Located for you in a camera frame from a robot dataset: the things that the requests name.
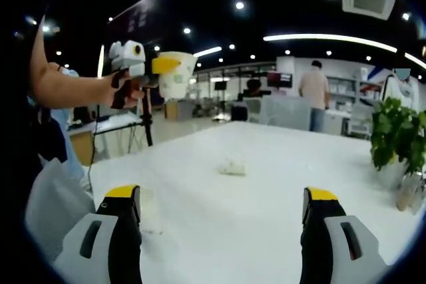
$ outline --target white wall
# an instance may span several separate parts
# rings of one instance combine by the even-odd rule
[[[323,72],[326,76],[336,76],[342,78],[358,78],[361,67],[367,69],[368,73],[370,73],[375,66],[368,65],[365,63],[354,63],[351,61],[342,61],[335,59],[313,59],[313,58],[295,58],[295,57],[277,57],[277,72],[291,73],[293,74],[293,88],[281,88],[281,91],[284,91],[287,95],[295,96],[298,95],[299,82],[302,78],[302,75],[305,72],[310,72],[311,64],[313,60],[318,60],[323,65]],[[371,82],[381,82],[384,81],[387,76],[391,73],[390,70],[383,69],[375,76],[373,76],[370,81]],[[242,91],[246,88],[247,80],[250,78],[242,78],[241,79],[241,89]],[[276,88],[269,88],[267,85],[267,78],[262,77],[262,90],[271,90],[272,92],[276,92]],[[214,98],[218,96],[222,99],[222,93],[214,90],[213,82],[199,82],[198,89],[200,90],[200,97],[208,97],[208,86],[210,85],[211,97]],[[227,89],[225,91],[225,99],[226,100],[236,100],[238,96],[238,78],[231,78],[228,81]],[[421,105],[423,105],[423,110],[426,109],[426,85],[420,84],[419,86],[419,95],[421,97]]]
[[[312,61],[318,60],[322,64],[322,71],[326,76],[337,76],[342,78],[359,78],[361,68],[366,68],[370,73],[375,66],[365,63],[354,63],[351,61],[335,60],[335,59],[313,59],[313,58],[296,58],[294,62],[296,90],[299,87],[300,79],[305,72],[311,70]],[[370,81],[384,81],[391,73],[388,69],[383,69],[375,75]]]
[[[426,110],[426,84],[419,83],[420,110]]]

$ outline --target white table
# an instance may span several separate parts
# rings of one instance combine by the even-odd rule
[[[130,136],[128,140],[128,153],[130,152],[130,148],[132,146],[132,141],[135,140],[135,130],[136,126],[142,124],[142,119],[135,115],[134,113],[127,112],[124,114],[117,114],[114,116],[110,116],[107,120],[98,122],[91,122],[89,124],[85,124],[84,126],[81,126],[80,128],[71,129],[68,131],[69,136],[72,136],[74,134],[80,134],[83,132],[92,132],[94,135],[101,135],[101,139],[105,148],[105,156],[107,158],[110,158],[109,152],[108,152],[108,144],[107,139],[104,135],[104,133],[115,131],[115,130],[121,130],[124,128],[130,128]],[[118,140],[121,143],[122,136],[121,134],[118,137]]]
[[[247,176],[221,176],[226,156]],[[373,178],[369,142],[232,122],[92,168],[95,204],[112,188],[154,190],[162,235],[142,234],[146,284],[299,283],[303,191],[325,188],[378,238],[393,263],[420,214],[399,212]]]

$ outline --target floor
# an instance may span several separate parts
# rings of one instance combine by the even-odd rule
[[[152,115],[152,142],[153,144],[164,143],[181,136],[193,134],[195,132],[219,126],[219,122],[212,121],[211,118],[194,118],[187,121],[169,121],[164,118],[163,112],[155,112]],[[146,143],[145,130],[141,126],[136,127],[136,139],[133,140],[130,153],[137,153],[143,148],[148,148]],[[116,158],[127,154],[130,128],[118,130],[105,134],[106,144],[108,146],[109,157]],[[103,154],[103,139],[97,136],[95,146],[100,156],[99,160],[105,158]]]

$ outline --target ceiling light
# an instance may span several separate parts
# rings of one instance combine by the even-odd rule
[[[367,39],[341,36],[341,35],[325,35],[321,33],[296,33],[291,35],[274,35],[274,36],[264,37],[265,41],[296,40],[296,39],[323,39],[323,40],[349,41],[351,43],[361,43],[362,45],[377,47],[380,49],[391,51],[393,53],[397,52],[397,49],[395,47],[385,45],[384,43],[378,43],[376,41],[371,41]]]
[[[408,21],[410,19],[411,14],[410,13],[404,13],[402,15],[402,19],[404,19],[405,21]]]
[[[215,76],[213,78],[210,78],[210,82],[221,82],[221,81],[229,81],[230,78],[225,76],[224,78],[222,78],[221,76]]]
[[[422,60],[410,55],[409,53],[405,53],[405,58],[413,61],[414,63],[417,63],[423,69],[426,69],[426,63],[424,63]]]
[[[217,53],[218,51],[221,51],[222,47],[214,47],[214,48],[210,48],[204,51],[200,51],[199,53],[194,53],[194,57],[202,57],[205,55],[209,55],[210,53]]]
[[[25,20],[28,22],[28,23],[30,23],[30,24],[32,24],[32,25],[37,25],[37,22],[36,22],[36,20],[34,20],[33,18],[31,18],[31,17],[25,17]]]
[[[99,61],[98,61],[98,78],[102,78],[102,70],[104,69],[104,45],[101,46],[101,51],[99,53]]]
[[[237,2],[237,3],[235,4],[235,7],[236,7],[238,10],[241,10],[241,9],[243,9],[243,8],[244,8],[244,4],[243,4],[241,1],[239,1],[239,2]]]

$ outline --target white shelf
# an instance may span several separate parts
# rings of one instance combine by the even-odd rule
[[[342,78],[340,76],[326,76],[327,78],[330,79],[334,79],[334,80],[341,80],[341,81],[352,81],[352,82],[356,82],[356,79],[351,79],[351,78]]]
[[[361,84],[370,84],[371,86],[378,86],[378,87],[382,87],[383,86],[382,84],[378,84],[376,82],[364,81],[364,80],[361,80],[359,83],[361,83]]]
[[[338,93],[338,92],[331,92],[330,94],[334,95],[334,96],[345,96],[347,98],[353,98],[353,99],[355,99],[355,95],[354,94]]]
[[[368,98],[366,96],[360,96],[359,99],[360,100],[365,100],[367,102],[372,102],[372,103],[379,103],[380,102],[380,100],[378,100],[378,99]]]

